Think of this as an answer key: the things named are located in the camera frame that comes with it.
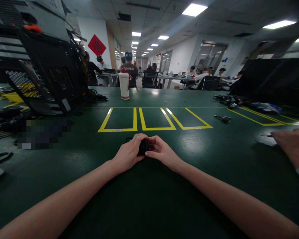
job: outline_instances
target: table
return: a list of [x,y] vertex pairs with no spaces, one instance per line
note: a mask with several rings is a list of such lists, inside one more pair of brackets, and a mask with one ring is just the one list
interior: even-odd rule
[[[102,73],[102,74],[98,74],[98,76],[107,76],[107,77],[109,77],[109,82],[110,82],[111,87],[118,86],[118,83],[117,83],[117,78],[119,76],[118,73]],[[165,80],[168,79],[167,89],[170,88],[170,84],[171,84],[172,80],[187,80],[187,81],[198,82],[198,80],[194,80],[193,78],[183,78],[183,77],[178,77],[178,76],[176,76],[176,77],[158,76],[157,79],[158,79],[158,83],[160,83],[160,81],[163,80],[162,88],[164,88]]]
[[[63,133],[54,149],[19,150],[14,138],[0,140],[0,153],[14,156],[0,164],[0,228],[19,214],[113,158],[135,133],[159,135],[187,163],[270,205],[299,225],[299,176],[279,148],[255,142],[272,130],[299,125],[274,123],[243,109],[227,110],[213,95],[225,92],[169,91],[131,88],[121,100],[116,87],[90,87],[108,97],[87,105],[83,116],[72,116],[71,132]],[[105,129],[99,132],[109,110]],[[146,128],[142,130],[139,108]],[[162,108],[176,129],[171,127]],[[210,127],[182,130],[183,127]],[[200,121],[185,108],[202,119]],[[136,131],[115,131],[133,128]],[[232,117],[223,124],[214,115]],[[291,119],[278,117],[286,123]],[[159,161],[147,158],[104,186],[71,222],[61,238],[247,238],[188,181]]]

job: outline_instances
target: red diamond sign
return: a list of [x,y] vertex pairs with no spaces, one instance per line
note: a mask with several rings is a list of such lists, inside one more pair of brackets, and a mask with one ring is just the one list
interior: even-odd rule
[[95,35],[90,40],[88,47],[95,55],[102,55],[106,49],[106,46]]

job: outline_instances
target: air vent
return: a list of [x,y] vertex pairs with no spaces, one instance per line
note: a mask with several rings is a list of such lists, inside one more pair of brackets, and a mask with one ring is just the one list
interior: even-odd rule
[[126,21],[126,22],[130,22],[131,21],[131,15],[129,15],[129,14],[123,14],[121,12],[119,12],[118,14],[119,14],[118,20]]
[[154,9],[154,10],[160,10],[160,7],[154,7],[154,6],[143,5],[138,3],[126,3],[126,4],[135,7],[144,7],[144,8]]
[[233,21],[233,20],[227,20],[226,22],[251,26],[250,23],[244,23],[244,22]]
[[252,33],[240,33],[240,34],[237,34],[237,35],[234,35],[233,37],[246,37],[246,36],[250,36],[252,35]]

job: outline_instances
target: white water bottle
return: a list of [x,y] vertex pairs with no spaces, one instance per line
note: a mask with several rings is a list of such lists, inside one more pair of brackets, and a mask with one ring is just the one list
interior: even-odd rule
[[131,75],[126,72],[125,68],[122,68],[121,72],[119,73],[120,78],[120,88],[121,88],[121,99],[128,100],[130,98],[130,78],[132,79]]

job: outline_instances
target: black computer case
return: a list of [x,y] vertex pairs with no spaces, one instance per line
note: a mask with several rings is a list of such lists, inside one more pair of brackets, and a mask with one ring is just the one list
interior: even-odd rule
[[77,46],[23,28],[0,25],[0,74],[41,115],[66,116],[90,99]]

